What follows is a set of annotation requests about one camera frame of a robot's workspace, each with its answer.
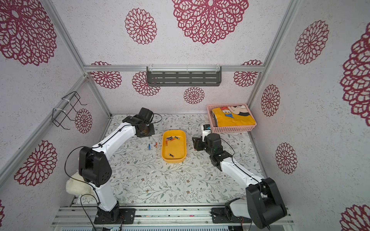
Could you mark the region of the yellow plastic storage box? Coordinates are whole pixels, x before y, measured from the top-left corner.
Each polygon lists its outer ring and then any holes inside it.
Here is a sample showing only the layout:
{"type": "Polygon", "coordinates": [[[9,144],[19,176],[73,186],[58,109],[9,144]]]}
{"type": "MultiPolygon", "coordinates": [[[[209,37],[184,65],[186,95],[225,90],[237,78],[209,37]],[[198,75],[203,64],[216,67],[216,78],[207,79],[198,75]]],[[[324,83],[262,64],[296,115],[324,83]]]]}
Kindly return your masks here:
{"type": "Polygon", "coordinates": [[[161,156],[166,163],[182,163],[187,156],[186,133],[182,130],[169,130],[164,132],[162,137],[161,156]],[[177,140],[174,138],[172,141],[166,141],[166,138],[170,136],[176,136],[180,139],[177,140]]]}

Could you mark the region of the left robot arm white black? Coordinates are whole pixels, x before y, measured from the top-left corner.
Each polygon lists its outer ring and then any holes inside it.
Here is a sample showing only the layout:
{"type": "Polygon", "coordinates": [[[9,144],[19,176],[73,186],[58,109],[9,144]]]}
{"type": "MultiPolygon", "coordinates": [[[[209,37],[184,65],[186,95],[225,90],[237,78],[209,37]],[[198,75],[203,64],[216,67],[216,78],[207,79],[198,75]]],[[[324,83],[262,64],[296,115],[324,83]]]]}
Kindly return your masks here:
{"type": "Polygon", "coordinates": [[[79,175],[92,187],[97,196],[95,224],[117,224],[122,221],[121,209],[111,184],[112,168],[109,160],[131,137],[145,138],[155,134],[154,113],[141,108],[134,116],[127,116],[107,137],[92,147],[83,147],[79,153],[79,175]]]}

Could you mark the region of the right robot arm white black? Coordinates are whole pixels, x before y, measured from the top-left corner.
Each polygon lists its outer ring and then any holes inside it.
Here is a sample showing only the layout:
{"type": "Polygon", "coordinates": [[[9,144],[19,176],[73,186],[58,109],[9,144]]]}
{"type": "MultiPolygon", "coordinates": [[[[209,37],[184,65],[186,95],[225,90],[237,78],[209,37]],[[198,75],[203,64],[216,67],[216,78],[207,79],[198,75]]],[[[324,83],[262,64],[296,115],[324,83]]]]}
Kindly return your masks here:
{"type": "Polygon", "coordinates": [[[276,182],[271,178],[259,177],[241,166],[223,146],[223,139],[217,133],[203,138],[193,137],[197,151],[205,151],[214,167],[230,176],[245,188],[245,199],[233,199],[225,204],[225,217],[246,218],[259,229],[287,216],[288,212],[276,182]]]}

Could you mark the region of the pink plastic basket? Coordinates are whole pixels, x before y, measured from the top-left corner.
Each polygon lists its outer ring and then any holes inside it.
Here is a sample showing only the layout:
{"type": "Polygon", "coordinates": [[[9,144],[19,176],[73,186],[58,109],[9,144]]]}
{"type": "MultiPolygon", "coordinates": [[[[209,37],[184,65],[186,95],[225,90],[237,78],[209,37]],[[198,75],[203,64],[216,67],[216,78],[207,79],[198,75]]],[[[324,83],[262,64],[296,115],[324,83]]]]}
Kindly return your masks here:
{"type": "Polygon", "coordinates": [[[213,133],[252,131],[257,122],[246,104],[207,105],[210,127],[213,133]]]}

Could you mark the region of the yellow cartoon folded shirt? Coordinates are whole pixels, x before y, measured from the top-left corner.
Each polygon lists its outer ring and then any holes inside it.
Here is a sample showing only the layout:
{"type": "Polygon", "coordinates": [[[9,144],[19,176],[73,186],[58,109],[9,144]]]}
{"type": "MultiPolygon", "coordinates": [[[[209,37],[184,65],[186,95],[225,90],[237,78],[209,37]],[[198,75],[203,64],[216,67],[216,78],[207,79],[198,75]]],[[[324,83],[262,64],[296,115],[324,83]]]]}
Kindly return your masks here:
{"type": "Polygon", "coordinates": [[[212,109],[217,127],[252,126],[256,122],[245,105],[223,106],[212,109]]]}

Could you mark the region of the white plush toy dog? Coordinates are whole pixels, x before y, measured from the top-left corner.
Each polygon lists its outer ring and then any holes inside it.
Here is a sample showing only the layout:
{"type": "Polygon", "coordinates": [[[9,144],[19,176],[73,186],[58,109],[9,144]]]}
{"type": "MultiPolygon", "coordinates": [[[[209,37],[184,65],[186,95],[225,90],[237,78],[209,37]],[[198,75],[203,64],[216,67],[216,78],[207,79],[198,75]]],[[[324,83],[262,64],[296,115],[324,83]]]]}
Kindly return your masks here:
{"type": "Polygon", "coordinates": [[[66,182],[66,192],[75,195],[76,197],[83,194],[91,194],[95,196],[93,188],[84,182],[83,177],[78,171],[66,182]]]}

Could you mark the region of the grey wall shelf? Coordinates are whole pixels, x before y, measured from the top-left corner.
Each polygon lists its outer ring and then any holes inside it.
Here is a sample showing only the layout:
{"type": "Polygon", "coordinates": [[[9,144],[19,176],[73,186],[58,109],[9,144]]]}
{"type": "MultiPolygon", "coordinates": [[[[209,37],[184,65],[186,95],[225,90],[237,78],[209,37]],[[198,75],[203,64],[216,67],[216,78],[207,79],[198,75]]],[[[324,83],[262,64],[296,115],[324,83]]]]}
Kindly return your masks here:
{"type": "Polygon", "coordinates": [[[222,68],[148,66],[146,82],[150,87],[218,87],[222,82],[222,68]]]}

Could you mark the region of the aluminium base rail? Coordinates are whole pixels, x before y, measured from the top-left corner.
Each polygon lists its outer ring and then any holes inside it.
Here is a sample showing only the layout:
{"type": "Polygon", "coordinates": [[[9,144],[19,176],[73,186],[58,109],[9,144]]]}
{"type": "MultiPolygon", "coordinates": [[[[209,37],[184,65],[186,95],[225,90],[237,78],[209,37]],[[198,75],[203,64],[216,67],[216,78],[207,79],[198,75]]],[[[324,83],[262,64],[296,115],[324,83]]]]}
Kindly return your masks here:
{"type": "MultiPolygon", "coordinates": [[[[249,225],[247,219],[234,223],[227,220],[224,207],[214,206],[131,206],[122,207],[123,216],[132,221],[127,227],[134,226],[202,226],[202,225],[249,225]]],[[[61,207],[51,227],[103,227],[103,224],[92,224],[97,218],[97,208],[61,207]]]]}

